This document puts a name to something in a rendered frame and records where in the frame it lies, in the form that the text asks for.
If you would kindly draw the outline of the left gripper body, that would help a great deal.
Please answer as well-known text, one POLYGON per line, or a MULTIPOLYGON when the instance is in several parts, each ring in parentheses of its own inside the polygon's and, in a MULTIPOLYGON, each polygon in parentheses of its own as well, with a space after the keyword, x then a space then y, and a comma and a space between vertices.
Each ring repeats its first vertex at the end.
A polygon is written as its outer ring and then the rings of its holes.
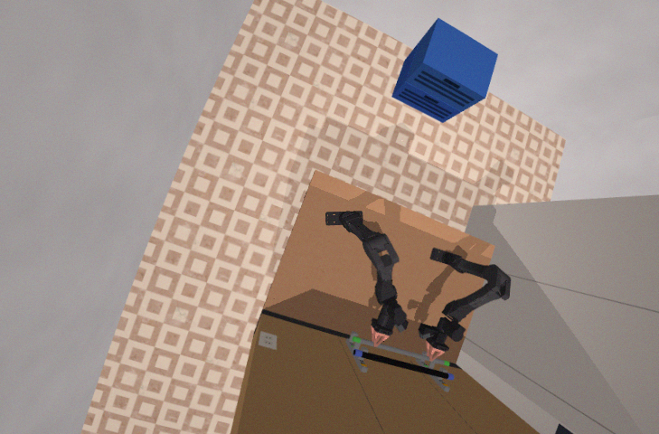
MULTIPOLYGON (((436 329, 438 330, 438 328, 436 328, 436 329)), ((442 333, 442 331, 440 331, 440 330, 438 330, 438 331, 442 333)), ((438 350, 442 350, 443 352, 445 352, 445 350, 446 350, 446 351, 449 350, 449 347, 446 346, 446 345, 444 344, 445 341, 446 341, 446 339, 447 339, 447 334, 446 334, 446 333, 444 333, 444 334, 445 334, 446 336, 445 336, 444 341, 443 341, 442 344, 437 344, 437 343, 435 343, 430 337, 427 338, 426 340, 431 344, 431 346, 432 346, 433 348, 438 349, 438 350), (440 348, 441 348, 441 349, 440 349, 440 348), (445 348, 445 349, 444 349, 444 348, 445 348)))

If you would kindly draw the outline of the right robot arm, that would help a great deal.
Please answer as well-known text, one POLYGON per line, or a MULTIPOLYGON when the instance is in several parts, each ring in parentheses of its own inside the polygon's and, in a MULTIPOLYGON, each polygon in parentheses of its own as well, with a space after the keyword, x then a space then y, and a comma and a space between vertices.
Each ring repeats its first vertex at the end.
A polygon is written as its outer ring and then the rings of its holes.
POLYGON ((362 223, 362 211, 325 213, 326 225, 343 225, 346 230, 355 234, 362 241, 366 255, 377 269, 375 295, 378 303, 382 305, 381 312, 390 317, 385 328, 392 330, 395 326, 402 332, 407 329, 409 322, 406 320, 406 313, 396 300, 398 293, 392 285, 392 269, 395 263, 400 262, 399 256, 385 233, 371 231, 362 223), (389 254, 380 256, 379 252, 384 250, 388 251, 391 256, 389 254))

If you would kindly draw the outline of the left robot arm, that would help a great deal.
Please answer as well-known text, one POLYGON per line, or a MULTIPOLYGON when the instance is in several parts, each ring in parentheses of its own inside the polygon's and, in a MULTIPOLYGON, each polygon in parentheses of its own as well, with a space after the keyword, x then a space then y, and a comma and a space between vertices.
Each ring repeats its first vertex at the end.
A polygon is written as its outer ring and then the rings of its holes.
POLYGON ((442 311, 445 317, 441 317, 437 325, 438 330, 442 331, 442 333, 439 332, 435 326, 421 323, 419 326, 419 337, 421 339, 430 337, 435 343, 442 344, 446 336, 444 333, 446 333, 453 341, 458 342, 463 338, 466 329, 457 323, 461 322, 461 320, 465 318, 466 315, 488 302, 499 298, 502 298, 505 301, 510 297, 511 278, 507 276, 495 264, 489 265, 487 267, 487 265, 485 266, 470 262, 462 259, 461 256, 453 253, 450 254, 450 252, 436 248, 432 249, 430 259, 449 264, 459 273, 469 273, 480 278, 487 279, 488 283, 486 283, 482 288, 478 289, 476 292, 470 294, 469 296, 458 300, 453 300, 446 304, 444 310, 442 311), (464 272, 462 272, 462 270, 464 272), (496 292, 498 288, 500 289, 498 292, 496 292), (502 295, 504 296, 501 297, 502 295), (452 321, 448 320, 446 316, 452 321))

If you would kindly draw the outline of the large brown wooden panel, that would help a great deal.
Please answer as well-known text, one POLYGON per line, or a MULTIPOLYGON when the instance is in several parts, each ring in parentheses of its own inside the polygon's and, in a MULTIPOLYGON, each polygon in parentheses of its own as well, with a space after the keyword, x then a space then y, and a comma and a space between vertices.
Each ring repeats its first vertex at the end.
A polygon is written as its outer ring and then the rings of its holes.
POLYGON ((350 335, 261 316, 231 434, 540 434, 455 363, 433 368, 454 374, 442 379, 449 392, 428 374, 366 358, 363 373, 350 335))

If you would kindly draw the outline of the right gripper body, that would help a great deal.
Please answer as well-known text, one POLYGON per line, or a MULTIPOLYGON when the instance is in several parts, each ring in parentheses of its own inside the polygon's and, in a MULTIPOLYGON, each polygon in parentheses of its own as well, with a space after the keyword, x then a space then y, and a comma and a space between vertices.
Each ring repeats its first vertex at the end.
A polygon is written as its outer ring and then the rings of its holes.
POLYGON ((374 328, 374 330, 375 330, 377 333, 391 336, 392 333, 393 333, 393 331, 390 330, 390 329, 386 329, 386 328, 385 328, 386 325, 387 325, 387 323, 388 323, 389 318, 390 318, 389 316, 387 316, 387 315, 385 315, 384 313, 380 312, 380 314, 379 314, 379 316, 378 316, 378 319, 375 319, 375 318, 372 319, 372 327, 374 328), (378 320, 378 321, 377 321, 377 320, 378 320), (377 321, 377 322, 376 322, 376 321, 377 321), (377 327, 377 326, 378 326, 378 327, 377 327), (385 331, 385 332, 383 332, 383 331, 385 331), (388 333, 387 333, 387 332, 388 332, 388 333))

